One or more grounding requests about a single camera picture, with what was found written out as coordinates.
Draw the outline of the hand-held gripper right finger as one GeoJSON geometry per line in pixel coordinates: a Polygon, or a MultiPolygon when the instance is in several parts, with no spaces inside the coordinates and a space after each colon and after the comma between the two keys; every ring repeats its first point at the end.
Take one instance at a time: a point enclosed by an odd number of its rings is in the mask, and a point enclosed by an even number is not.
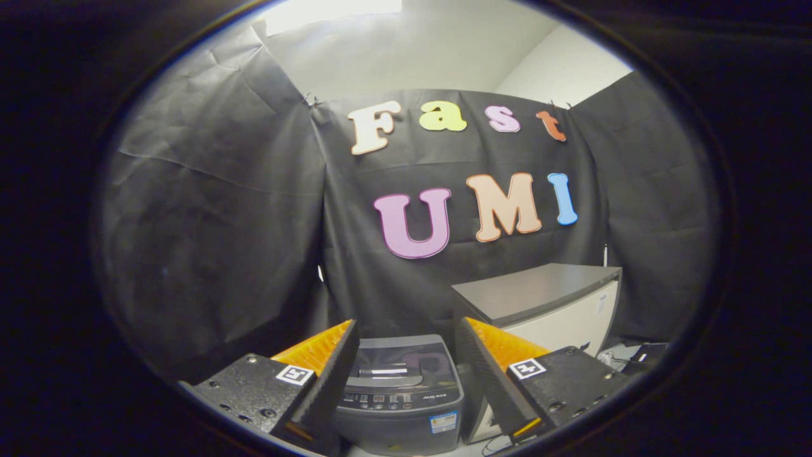
{"type": "Polygon", "coordinates": [[[618,396],[630,377],[578,347],[550,351],[472,317],[456,323],[455,350],[469,386],[513,443],[579,420],[618,396]]]}

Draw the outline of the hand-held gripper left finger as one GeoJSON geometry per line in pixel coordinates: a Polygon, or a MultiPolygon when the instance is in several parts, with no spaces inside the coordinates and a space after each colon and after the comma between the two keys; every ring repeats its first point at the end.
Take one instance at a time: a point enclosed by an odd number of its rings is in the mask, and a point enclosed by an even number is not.
{"type": "Polygon", "coordinates": [[[180,390],[250,445],[293,455],[334,455],[332,419],[360,344],[357,322],[311,336],[271,357],[248,353],[180,390]]]}

